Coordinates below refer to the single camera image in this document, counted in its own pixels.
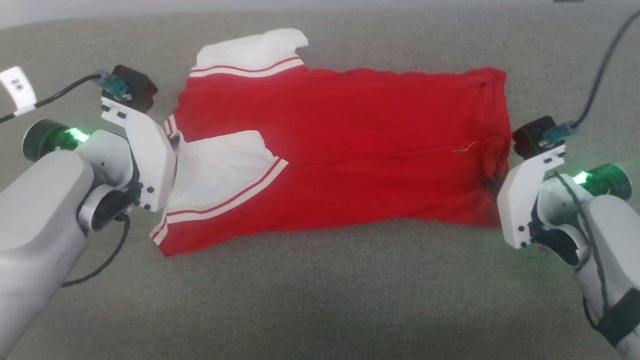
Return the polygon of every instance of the green light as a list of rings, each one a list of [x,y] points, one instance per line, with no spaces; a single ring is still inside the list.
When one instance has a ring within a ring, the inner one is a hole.
[[[69,129],[67,130],[67,132],[69,134],[71,134],[71,136],[73,136],[74,139],[76,139],[79,142],[85,142],[87,140],[89,140],[89,135],[83,133],[82,131],[78,130],[78,128],[74,127],[73,129]]]
[[[584,184],[587,182],[588,177],[589,177],[589,173],[583,171],[577,174],[576,176],[574,176],[572,179],[576,184]]]

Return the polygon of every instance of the cable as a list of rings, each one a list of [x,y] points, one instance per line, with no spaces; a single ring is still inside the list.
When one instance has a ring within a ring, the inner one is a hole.
[[[44,99],[43,101],[40,102],[36,102],[36,104],[34,105],[36,108],[41,108],[42,106],[45,106],[46,104],[49,104],[50,102],[53,102],[61,97],[63,97],[64,95],[66,95],[68,92],[70,92],[71,90],[77,88],[78,86],[84,84],[87,81],[91,81],[93,79],[100,79],[102,76],[100,74],[91,74],[91,75],[87,75],[85,77],[83,77],[82,79],[76,81],[75,83],[72,83],[71,85],[67,86],[66,88],[62,89],[60,92],[58,92],[56,95],[50,96],[46,99]],[[2,124],[3,122],[7,121],[7,120],[11,120],[15,117],[14,114],[9,114],[7,116],[1,117],[0,118],[0,124]]]
[[[67,281],[64,282],[62,284],[62,288],[68,288],[69,286],[73,286],[76,284],[81,284],[89,279],[91,279],[92,277],[97,276],[98,274],[100,274],[107,266],[109,266],[109,264],[111,264],[111,262],[116,258],[116,256],[118,255],[118,253],[120,252],[120,250],[122,250],[122,246],[124,245],[125,240],[127,239],[127,235],[129,234],[129,228],[131,226],[131,219],[129,218],[128,215],[126,214],[120,214],[116,217],[115,219],[116,221],[124,221],[124,230],[122,231],[122,237],[120,239],[120,242],[118,243],[118,246],[116,247],[116,249],[113,251],[113,253],[111,254],[111,256],[107,259],[107,261],[104,262],[104,264],[102,264],[102,266],[100,266],[98,269],[96,269],[94,272],[90,273],[89,275],[85,276],[85,277],[81,277],[80,279],[77,280],[73,280],[73,281]]]
[[[596,94],[598,93],[598,88],[600,87],[600,83],[602,82],[604,72],[607,69],[607,66],[609,64],[609,60],[611,60],[611,56],[613,55],[613,52],[616,50],[618,43],[620,43],[620,40],[622,40],[622,36],[627,32],[627,29],[629,28],[629,26],[631,26],[631,24],[638,17],[640,17],[640,10],[634,12],[627,19],[627,21],[625,21],[622,27],[618,30],[618,33],[616,34],[616,36],[611,41],[611,44],[609,44],[609,49],[607,50],[607,52],[604,55],[604,58],[602,59],[602,63],[600,64],[600,68],[598,69],[596,78],[593,81],[593,85],[591,85],[591,92],[589,93],[589,97],[587,98],[587,103],[584,105],[584,109],[582,111],[582,114],[580,114],[580,117],[578,118],[578,120],[573,122],[573,124],[571,125],[572,129],[575,129],[578,126],[580,126],[580,124],[584,121],[584,119],[586,119],[587,115],[589,115],[589,111],[591,110],[593,101],[596,97]]]
[[[584,209],[582,208],[580,200],[578,200],[578,196],[575,194],[575,192],[573,192],[569,184],[566,183],[566,181],[562,178],[562,176],[560,176],[560,174],[558,174],[557,171],[554,171],[554,176],[557,177],[558,180],[560,180],[560,183],[564,186],[569,195],[571,195],[573,204],[578,209],[578,214],[580,215],[580,217],[582,217],[582,221],[584,222],[584,230],[585,233],[587,233],[587,240],[589,242],[589,245],[591,246],[593,260],[596,263],[596,272],[598,274],[598,279],[600,280],[600,293],[602,295],[602,317],[604,317],[605,314],[609,312],[609,296],[607,296],[607,283],[604,277],[604,269],[602,268],[602,261],[600,260],[598,246],[593,239],[593,231],[591,231],[591,225],[589,224],[589,220],[584,213]]]

